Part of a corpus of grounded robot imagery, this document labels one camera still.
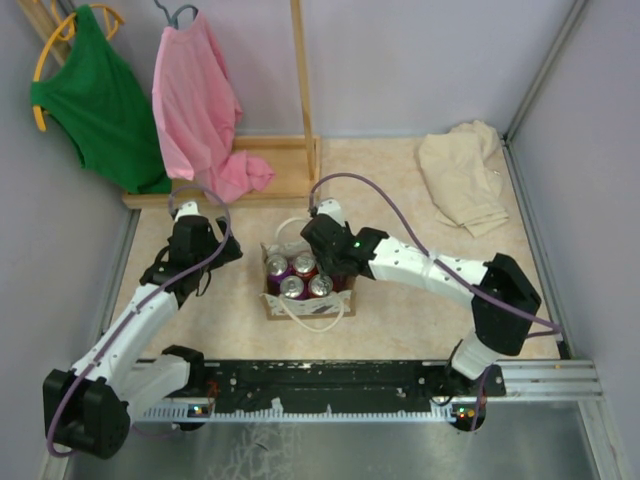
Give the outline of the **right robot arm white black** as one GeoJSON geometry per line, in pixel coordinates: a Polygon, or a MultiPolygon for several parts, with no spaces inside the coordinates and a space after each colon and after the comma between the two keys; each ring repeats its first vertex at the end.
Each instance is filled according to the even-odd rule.
{"type": "Polygon", "coordinates": [[[381,230],[354,234],[324,213],[312,217],[301,236],[330,276],[408,285],[468,308],[473,329],[454,348],[446,372],[448,387],[461,396],[481,385],[496,360],[520,354],[542,303],[517,262],[504,254],[489,261],[428,255],[381,230]]]}

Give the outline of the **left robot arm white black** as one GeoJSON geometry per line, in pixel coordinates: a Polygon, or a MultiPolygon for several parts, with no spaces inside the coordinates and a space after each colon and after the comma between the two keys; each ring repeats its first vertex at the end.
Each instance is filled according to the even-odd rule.
{"type": "Polygon", "coordinates": [[[54,457],[74,451],[111,458],[130,427],[163,398],[194,397],[208,384],[202,353],[170,346],[150,365],[137,361],[158,331],[191,296],[204,292],[213,270],[242,252],[227,217],[214,225],[197,213],[178,214],[167,244],[140,278],[120,317],[73,366],[52,370],[43,382],[47,449],[54,457]]]}

